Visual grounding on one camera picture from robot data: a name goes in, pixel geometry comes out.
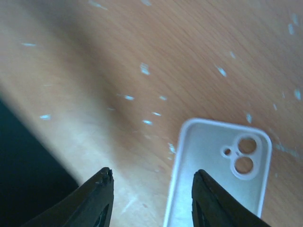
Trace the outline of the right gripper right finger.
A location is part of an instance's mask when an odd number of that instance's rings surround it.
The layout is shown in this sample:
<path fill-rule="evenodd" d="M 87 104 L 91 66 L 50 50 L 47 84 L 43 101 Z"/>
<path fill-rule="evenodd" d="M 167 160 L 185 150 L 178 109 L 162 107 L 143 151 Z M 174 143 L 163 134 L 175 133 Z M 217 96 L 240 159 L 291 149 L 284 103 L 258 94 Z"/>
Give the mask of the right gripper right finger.
<path fill-rule="evenodd" d="M 194 227 L 268 227 L 236 201 L 205 170 L 194 174 L 192 185 Z"/>

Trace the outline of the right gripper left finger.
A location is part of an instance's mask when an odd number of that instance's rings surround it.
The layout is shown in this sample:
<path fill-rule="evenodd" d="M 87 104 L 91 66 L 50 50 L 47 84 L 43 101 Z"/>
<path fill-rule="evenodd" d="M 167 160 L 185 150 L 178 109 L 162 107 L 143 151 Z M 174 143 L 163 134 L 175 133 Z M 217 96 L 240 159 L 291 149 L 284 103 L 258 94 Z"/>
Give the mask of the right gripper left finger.
<path fill-rule="evenodd" d="M 24 227 L 108 227 L 114 201 L 112 170 L 104 167 Z"/>

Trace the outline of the pink phone case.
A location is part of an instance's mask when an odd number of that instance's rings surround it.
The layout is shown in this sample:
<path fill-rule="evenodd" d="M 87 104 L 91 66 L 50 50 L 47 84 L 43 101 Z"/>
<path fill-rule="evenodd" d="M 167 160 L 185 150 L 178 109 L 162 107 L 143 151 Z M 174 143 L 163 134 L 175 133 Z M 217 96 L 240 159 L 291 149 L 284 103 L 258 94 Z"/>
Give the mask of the pink phone case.
<path fill-rule="evenodd" d="M 272 142 L 260 129 L 192 118 L 181 127 L 164 226 L 191 227 L 194 174 L 205 170 L 241 205 L 261 217 Z"/>

